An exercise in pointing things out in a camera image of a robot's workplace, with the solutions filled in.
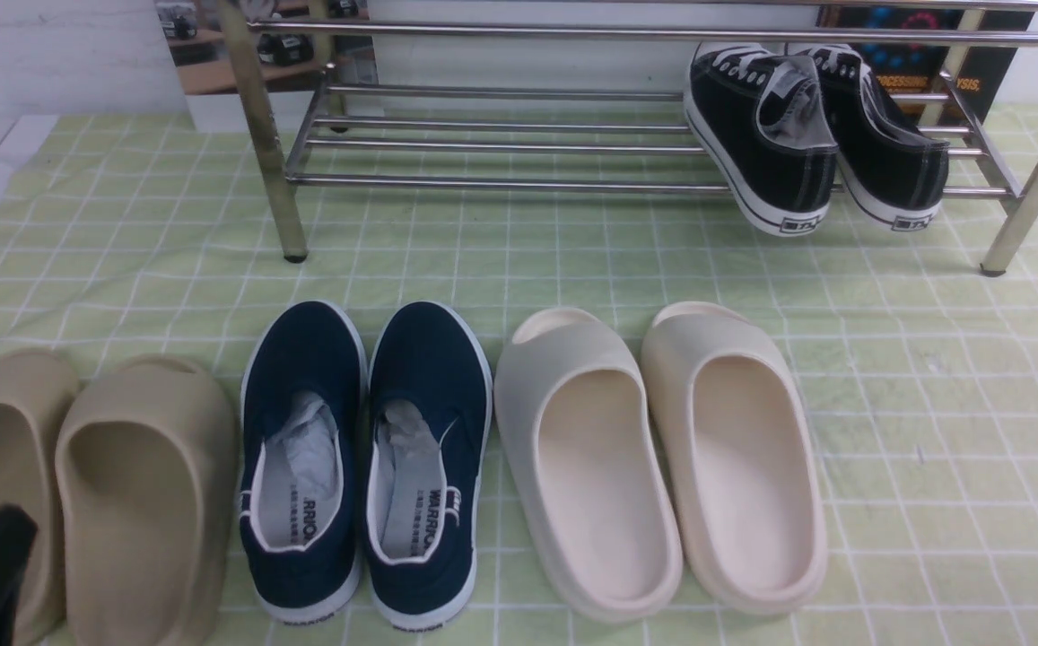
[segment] slide sandal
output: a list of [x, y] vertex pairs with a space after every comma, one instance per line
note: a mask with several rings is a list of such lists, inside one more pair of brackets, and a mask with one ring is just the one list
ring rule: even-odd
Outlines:
[[16, 643], [38, 642], [63, 617], [63, 519], [52, 455], [80, 380], [47, 349], [0, 356], [0, 506], [38, 527], [20, 588]]
[[535, 314], [503, 348], [494, 401], [519, 502], [558, 595], [609, 623], [661, 610], [678, 591], [682, 544], [626, 344], [575, 307]]
[[136, 357], [84, 388], [56, 445], [76, 643], [203, 642], [223, 588], [237, 445], [227, 397], [190, 360]]
[[707, 592], [786, 613], [821, 588], [825, 518], [810, 429], [773, 340], [722, 306], [680, 302], [643, 340], [682, 541]]

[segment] metal shoe rack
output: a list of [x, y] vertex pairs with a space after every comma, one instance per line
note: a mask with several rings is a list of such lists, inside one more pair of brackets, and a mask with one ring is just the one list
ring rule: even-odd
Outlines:
[[[698, 3], [699, 0], [667, 0], [676, 3]], [[717, 0], [716, 3], [736, 3]], [[814, 4], [807, 0], [748, 0], [748, 4]], [[1038, 163], [1021, 185], [1002, 159], [986, 135], [981, 122], [973, 114], [957, 89], [955, 79], [969, 46], [986, 48], [1038, 48], [1038, 32], [979, 31], [986, 10], [1038, 11], [1038, 0], [847, 0], [840, 5], [850, 7], [889, 7], [962, 9], [956, 30], [909, 31], [896, 29], [714, 29], [639, 28], [638, 26], [577, 26], [535, 24], [458, 24], [450, 22], [368, 22], [354, 18], [328, 18], [325, 0], [312, 0], [306, 18], [269, 18], [249, 7], [261, 4], [253, 0], [219, 0], [221, 29], [227, 43], [228, 56], [248, 131], [260, 161], [272, 216], [280, 235], [286, 261], [302, 262], [307, 258], [307, 243], [294, 200], [298, 187], [388, 187], [388, 188], [456, 188], [501, 189], [501, 191], [571, 191], [571, 192], [633, 192], [687, 193], [699, 196], [727, 196], [725, 184], [667, 184], [604, 181], [555, 181], [481, 179], [481, 177], [340, 174], [305, 171], [307, 155], [315, 149], [364, 151], [427, 151], [458, 153], [544, 153], [544, 155], [703, 155], [691, 140], [687, 146], [675, 144], [592, 144], [534, 143], [513, 141], [466, 141], [437, 139], [400, 139], [394, 136], [351, 135], [354, 131], [474, 131], [474, 132], [572, 132], [593, 135], [674, 135], [687, 132], [682, 123], [658, 124], [561, 124], [536, 122], [488, 122], [487, 119], [420, 119], [401, 117], [367, 117], [348, 115], [347, 96], [415, 97], [441, 99], [506, 99], [523, 100], [585, 100], [585, 102], [680, 102], [677, 91], [605, 91], [591, 89], [502, 89], [502, 87], [440, 87], [407, 85], [357, 85], [342, 82], [331, 62], [329, 36], [481, 36], [483, 46], [490, 48], [497, 37], [568, 37], [590, 41], [683, 41], [691, 44], [712, 42], [788, 42], [788, 43], [881, 43], [949, 46], [941, 80], [932, 93], [896, 96], [898, 102], [924, 103], [920, 126], [925, 134], [960, 140], [952, 147], [955, 159], [975, 161], [981, 167], [987, 187], [948, 187], [947, 197], [961, 199], [1000, 200], [1006, 210], [1002, 230], [982, 261], [982, 273], [1000, 275], [1009, 267], [1025, 236], [1038, 217]], [[264, 86], [260, 58], [255, 54], [257, 34], [306, 33], [317, 39], [317, 50], [323, 61], [321, 85], [313, 93], [300, 132], [292, 151], [284, 156], [275, 127], [271, 102]], [[956, 106], [965, 115], [967, 126], [937, 126], [945, 107]]]

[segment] cream slide sandal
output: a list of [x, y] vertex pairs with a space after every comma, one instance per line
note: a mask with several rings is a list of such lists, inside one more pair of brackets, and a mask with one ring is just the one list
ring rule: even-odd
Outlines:
[[0, 356], [0, 506], [37, 524], [20, 588], [15, 643], [38, 642], [63, 617], [63, 519], [52, 454], [80, 380], [47, 349]]
[[643, 375], [699, 583], [752, 614], [810, 600], [825, 577], [825, 518], [773, 340], [722, 306], [675, 303], [646, 332]]
[[56, 446], [76, 643], [203, 642], [223, 588], [236, 453], [235, 410], [190, 360], [136, 357], [84, 388]]
[[502, 349], [494, 402], [558, 595], [602, 622], [661, 610], [678, 591], [682, 544], [626, 344], [575, 307], [535, 314]]

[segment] black sneaker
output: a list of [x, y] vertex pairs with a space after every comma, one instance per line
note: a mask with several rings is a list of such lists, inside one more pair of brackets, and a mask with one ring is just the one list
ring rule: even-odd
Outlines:
[[687, 79], [686, 122], [745, 219], [773, 236], [817, 228], [829, 208], [838, 145], [810, 58], [704, 43]]
[[922, 135], [848, 46], [788, 45], [786, 53], [817, 65], [838, 163], [857, 206], [895, 232], [928, 226], [941, 208], [949, 142]]

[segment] navy canvas shoe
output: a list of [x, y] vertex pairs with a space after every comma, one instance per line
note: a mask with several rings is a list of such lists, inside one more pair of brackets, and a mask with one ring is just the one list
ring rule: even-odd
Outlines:
[[450, 307], [413, 302], [372, 355], [367, 567], [375, 607], [399, 629], [436, 629], [474, 588], [474, 512], [491, 367]]
[[240, 535], [278, 621], [326, 620], [359, 586], [354, 430], [366, 381], [359, 332], [328, 302], [289, 307], [248, 360]]

